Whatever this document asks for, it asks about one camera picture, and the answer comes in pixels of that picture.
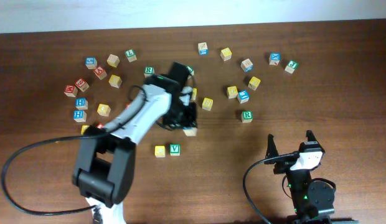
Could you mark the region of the yellow block left middle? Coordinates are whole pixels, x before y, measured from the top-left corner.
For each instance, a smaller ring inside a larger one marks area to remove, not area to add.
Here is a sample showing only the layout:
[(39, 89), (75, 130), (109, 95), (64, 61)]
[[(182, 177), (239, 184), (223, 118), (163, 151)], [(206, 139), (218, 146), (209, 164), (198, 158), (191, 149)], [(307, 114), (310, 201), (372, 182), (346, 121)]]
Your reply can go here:
[(110, 115), (110, 112), (111, 112), (111, 108), (109, 105), (106, 105), (106, 104), (99, 104), (98, 105), (98, 108), (97, 108), (97, 111), (96, 111), (100, 116), (106, 116), (108, 117)]

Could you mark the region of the red A block upper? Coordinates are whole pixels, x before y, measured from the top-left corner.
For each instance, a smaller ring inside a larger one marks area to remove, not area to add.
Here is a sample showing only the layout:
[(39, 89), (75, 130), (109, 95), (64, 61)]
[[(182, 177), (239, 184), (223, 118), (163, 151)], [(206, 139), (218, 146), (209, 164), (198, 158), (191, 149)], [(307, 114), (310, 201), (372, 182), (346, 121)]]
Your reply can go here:
[(106, 76), (107, 76), (107, 72), (105, 71), (105, 69), (102, 67), (102, 66), (97, 66), (97, 68), (95, 68), (93, 70), (94, 74), (100, 79), (104, 79)]

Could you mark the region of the blue P block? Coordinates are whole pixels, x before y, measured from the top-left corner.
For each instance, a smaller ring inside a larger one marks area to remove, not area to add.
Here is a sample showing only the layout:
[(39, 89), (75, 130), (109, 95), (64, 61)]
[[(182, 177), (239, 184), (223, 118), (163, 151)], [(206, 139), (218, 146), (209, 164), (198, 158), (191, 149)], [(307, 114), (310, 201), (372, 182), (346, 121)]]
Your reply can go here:
[(184, 128), (183, 132), (188, 137), (197, 136), (197, 128)]

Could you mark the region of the yellow block top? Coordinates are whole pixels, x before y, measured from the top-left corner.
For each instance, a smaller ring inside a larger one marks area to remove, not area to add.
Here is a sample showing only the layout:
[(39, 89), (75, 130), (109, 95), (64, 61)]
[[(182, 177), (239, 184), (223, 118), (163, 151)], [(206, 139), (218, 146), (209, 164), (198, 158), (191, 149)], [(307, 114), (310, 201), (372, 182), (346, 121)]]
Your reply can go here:
[(227, 47), (227, 48), (224, 48), (220, 51), (220, 56), (222, 58), (223, 61), (227, 61), (227, 60), (230, 60), (232, 58), (232, 52), (231, 50)]

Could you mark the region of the blue block top left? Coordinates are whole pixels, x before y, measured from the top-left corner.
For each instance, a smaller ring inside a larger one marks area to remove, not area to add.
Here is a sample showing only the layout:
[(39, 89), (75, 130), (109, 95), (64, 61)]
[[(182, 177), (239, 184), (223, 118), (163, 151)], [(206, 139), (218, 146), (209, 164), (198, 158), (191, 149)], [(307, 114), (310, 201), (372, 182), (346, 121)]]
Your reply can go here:
[(93, 70), (97, 68), (97, 60), (95, 57), (87, 57), (85, 59), (85, 65), (88, 69)]

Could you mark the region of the green R block lower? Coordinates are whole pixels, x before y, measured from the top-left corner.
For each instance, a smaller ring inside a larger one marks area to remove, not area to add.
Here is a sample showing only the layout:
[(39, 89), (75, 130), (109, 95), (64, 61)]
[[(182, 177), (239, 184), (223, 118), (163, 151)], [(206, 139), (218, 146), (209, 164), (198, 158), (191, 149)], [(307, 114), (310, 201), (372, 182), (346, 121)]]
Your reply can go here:
[(241, 120), (243, 123), (250, 123), (253, 120), (252, 111), (242, 111)]

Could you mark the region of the yellow block bottom left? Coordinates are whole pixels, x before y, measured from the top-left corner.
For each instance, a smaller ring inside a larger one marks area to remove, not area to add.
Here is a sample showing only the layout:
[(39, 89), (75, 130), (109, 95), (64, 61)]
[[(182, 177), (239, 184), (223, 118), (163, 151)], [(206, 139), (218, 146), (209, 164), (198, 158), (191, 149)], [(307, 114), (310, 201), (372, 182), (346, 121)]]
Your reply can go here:
[(90, 126), (89, 125), (83, 125), (82, 128), (81, 128), (81, 134), (84, 134), (84, 132), (89, 128)]

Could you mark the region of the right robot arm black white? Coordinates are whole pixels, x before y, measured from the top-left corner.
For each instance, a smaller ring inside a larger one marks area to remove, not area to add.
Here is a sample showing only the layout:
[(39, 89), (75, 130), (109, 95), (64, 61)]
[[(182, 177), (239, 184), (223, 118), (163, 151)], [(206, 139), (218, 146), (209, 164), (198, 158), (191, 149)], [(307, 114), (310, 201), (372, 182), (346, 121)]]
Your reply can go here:
[(290, 197), (295, 214), (288, 217), (288, 223), (358, 223), (357, 220), (342, 218), (333, 220), (336, 184), (323, 178), (312, 178), (311, 171), (321, 165), (325, 155), (311, 130), (306, 131), (305, 142), (297, 151), (280, 155), (274, 136), (268, 135), (265, 164), (273, 164), (273, 173), (283, 174), (288, 182)]

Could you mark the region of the green V block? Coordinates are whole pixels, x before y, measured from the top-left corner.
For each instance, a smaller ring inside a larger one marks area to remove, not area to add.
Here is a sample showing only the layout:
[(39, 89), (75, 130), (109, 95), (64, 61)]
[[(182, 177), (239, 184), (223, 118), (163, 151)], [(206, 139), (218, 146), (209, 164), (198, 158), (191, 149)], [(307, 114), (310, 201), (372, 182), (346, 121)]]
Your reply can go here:
[(179, 144), (171, 144), (169, 146), (169, 153), (171, 156), (179, 156), (181, 154), (181, 147)]

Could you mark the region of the yellow block beside blue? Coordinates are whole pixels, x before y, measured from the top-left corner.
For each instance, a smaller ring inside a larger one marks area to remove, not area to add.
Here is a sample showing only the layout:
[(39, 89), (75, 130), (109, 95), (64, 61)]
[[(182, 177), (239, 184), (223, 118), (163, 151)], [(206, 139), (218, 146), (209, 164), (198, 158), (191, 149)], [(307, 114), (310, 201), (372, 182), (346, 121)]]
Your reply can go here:
[(238, 90), (236, 86), (228, 86), (227, 87), (227, 96), (228, 99), (236, 98), (238, 95)]

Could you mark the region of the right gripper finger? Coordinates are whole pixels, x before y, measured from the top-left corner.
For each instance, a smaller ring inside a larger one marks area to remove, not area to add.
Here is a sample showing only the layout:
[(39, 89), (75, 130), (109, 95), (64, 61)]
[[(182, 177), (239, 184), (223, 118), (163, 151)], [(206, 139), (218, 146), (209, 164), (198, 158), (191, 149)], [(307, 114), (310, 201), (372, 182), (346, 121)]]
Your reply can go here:
[(306, 144), (318, 144), (318, 141), (311, 130), (306, 131), (306, 138), (307, 138), (307, 141), (305, 142)]
[(278, 157), (278, 150), (276, 148), (275, 142), (274, 142), (274, 135), (269, 134), (267, 137), (267, 150), (265, 154), (266, 159), (273, 159)]

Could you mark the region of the green J block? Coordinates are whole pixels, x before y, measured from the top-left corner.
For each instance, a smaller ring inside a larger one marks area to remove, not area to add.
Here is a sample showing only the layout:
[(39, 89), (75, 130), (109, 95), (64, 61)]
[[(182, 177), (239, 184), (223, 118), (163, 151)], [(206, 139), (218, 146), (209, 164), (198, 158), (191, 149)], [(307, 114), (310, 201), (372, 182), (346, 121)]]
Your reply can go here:
[(285, 67), (285, 71), (290, 74), (293, 74), (293, 72), (297, 69), (298, 65), (299, 65), (298, 62), (294, 60), (290, 60)]

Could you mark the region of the red M block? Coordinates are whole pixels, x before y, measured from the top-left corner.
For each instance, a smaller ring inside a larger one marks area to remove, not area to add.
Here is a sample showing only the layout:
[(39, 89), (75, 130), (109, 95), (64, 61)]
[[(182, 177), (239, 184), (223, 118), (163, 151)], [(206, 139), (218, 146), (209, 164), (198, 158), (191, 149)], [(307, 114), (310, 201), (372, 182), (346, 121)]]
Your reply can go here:
[(65, 87), (64, 93), (69, 97), (75, 98), (77, 96), (78, 89), (74, 85), (67, 85)]

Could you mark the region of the yellow C block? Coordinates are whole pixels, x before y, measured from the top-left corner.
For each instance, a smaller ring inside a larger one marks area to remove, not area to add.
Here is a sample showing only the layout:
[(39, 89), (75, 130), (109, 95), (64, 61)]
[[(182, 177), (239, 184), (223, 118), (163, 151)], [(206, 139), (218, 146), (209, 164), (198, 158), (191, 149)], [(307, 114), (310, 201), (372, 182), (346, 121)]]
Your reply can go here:
[(157, 158), (165, 157), (166, 156), (166, 148), (165, 148), (165, 146), (155, 146), (154, 155)]

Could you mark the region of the yellow block centre right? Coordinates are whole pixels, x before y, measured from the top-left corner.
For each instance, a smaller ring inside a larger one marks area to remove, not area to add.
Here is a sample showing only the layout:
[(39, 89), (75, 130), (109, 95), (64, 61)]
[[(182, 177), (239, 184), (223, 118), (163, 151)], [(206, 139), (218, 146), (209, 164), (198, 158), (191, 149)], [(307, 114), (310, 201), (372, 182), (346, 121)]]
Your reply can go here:
[(202, 109), (210, 111), (212, 109), (213, 102), (213, 99), (205, 97), (202, 102)]

